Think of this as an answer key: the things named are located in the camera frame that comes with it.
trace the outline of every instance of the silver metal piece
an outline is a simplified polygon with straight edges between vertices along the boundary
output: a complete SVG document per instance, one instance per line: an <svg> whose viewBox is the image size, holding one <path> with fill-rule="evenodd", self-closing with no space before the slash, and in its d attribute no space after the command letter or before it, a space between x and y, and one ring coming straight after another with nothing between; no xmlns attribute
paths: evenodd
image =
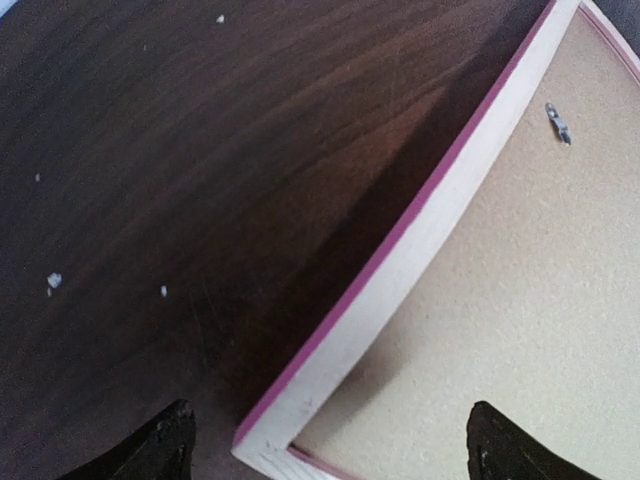
<svg viewBox="0 0 640 480"><path fill-rule="evenodd" d="M549 120L551 120L551 123L553 123L553 125L556 127L556 131L558 132L558 135L560 136L562 141L567 145L571 145L571 136L569 136L569 126L567 125L567 122L560 118L556 107L554 107L552 103L547 102L544 108L547 111Z"/></svg>

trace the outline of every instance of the paint chip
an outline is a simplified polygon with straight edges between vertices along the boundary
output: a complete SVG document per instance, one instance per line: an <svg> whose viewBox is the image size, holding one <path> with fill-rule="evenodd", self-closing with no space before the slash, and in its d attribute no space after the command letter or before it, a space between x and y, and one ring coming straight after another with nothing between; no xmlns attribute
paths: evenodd
<svg viewBox="0 0 640 480"><path fill-rule="evenodd" d="M62 283L62 275L59 273L52 273L47 277L47 283L51 288L58 288Z"/></svg>

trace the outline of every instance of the white speck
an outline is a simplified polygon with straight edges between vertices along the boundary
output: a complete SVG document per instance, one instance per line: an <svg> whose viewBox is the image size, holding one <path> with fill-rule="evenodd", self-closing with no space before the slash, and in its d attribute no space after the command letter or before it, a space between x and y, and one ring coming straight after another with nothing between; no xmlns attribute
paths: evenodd
<svg viewBox="0 0 640 480"><path fill-rule="evenodd" d="M58 288L62 283L62 275L59 273L52 273L47 277L47 283L51 288Z"/></svg>

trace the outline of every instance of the pink trim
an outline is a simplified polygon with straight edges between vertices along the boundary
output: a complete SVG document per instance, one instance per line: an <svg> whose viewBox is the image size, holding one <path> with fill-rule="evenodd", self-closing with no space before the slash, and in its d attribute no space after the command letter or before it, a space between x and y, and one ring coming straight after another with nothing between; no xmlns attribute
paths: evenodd
<svg viewBox="0 0 640 480"><path fill-rule="evenodd" d="M244 437L251 430L258 419L265 413L265 411L273 404L282 391L287 387L296 372L304 365L307 359L311 356L313 351L318 348L325 337L329 334L331 329L340 320L344 312L355 300L358 294L362 291L369 279L374 275L380 264L389 255L389 252L396 245L398 240L402 237L409 225L413 223L418 216L424 205L427 203L431 194L444 178L445 174L449 171L449 168L453 165L456 158L460 154L462 147L467 143L467 140L476 129L485 113L494 102L498 93L502 90L507 79L511 76L511 73L516 68L522 56L527 48L533 41L536 33L540 30L540 27L549 16L551 9L555 5L557 0L550 0L549 4L545 7L540 17L536 20L535 24L531 28L531 31L527 34L522 44L516 50L506 68L500 74L496 82L493 84L487 95L484 97L476 111L473 113L465 127L462 129L456 140L453 142L449 150L442 158L438 166L435 168L431 176L427 179L426 183L422 186L418 194L412 200L409 207L404 211L400 219L396 222L395 226L391 229L387 237L383 240L382 244L378 247L373 256L366 263L364 268L360 271L355 280L347 288L345 293L340 297L338 302L334 305L328 315L324 318L320 326L313 332L309 340L302 346L296 356L291 360L287 367L282 371L280 376L271 385L267 392L263 395L260 401L253 407L249 415L244 419L233 439L233 445L239 444Z"/></svg>
<svg viewBox="0 0 640 480"><path fill-rule="evenodd" d="M608 25L605 25L600 18L584 3L580 4L580 12L591 22L591 24L595 27L595 29L602 35L602 37L607 41L609 46L618 54L622 62L631 72L636 79L636 81L640 84L640 70L636 66L636 63L626 52L624 47L620 44L619 39L611 33L611 29Z"/></svg>
<svg viewBox="0 0 640 480"><path fill-rule="evenodd" d="M293 455L294 457L296 457L298 460L302 460L304 463L308 463L309 465L313 465L314 467L322 470L323 472L326 472L330 475L333 475L336 478L339 478L340 480L360 480L357 477L354 477L353 475L350 475L348 473L345 473L335 467L332 467L331 465L329 465L328 463L306 453L303 452L302 450L298 450L297 447L295 446L290 446L289 448L287 448L287 452L289 452L291 455Z"/></svg>

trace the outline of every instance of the beige surface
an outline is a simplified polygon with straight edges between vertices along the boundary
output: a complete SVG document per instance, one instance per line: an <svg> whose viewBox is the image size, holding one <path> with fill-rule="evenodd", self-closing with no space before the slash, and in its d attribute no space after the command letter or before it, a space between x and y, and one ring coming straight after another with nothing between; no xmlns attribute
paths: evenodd
<svg viewBox="0 0 640 480"><path fill-rule="evenodd" d="M488 400L594 475L635 478L639 120L635 80L576 17L460 224L296 445L366 480L464 479Z"/></svg>

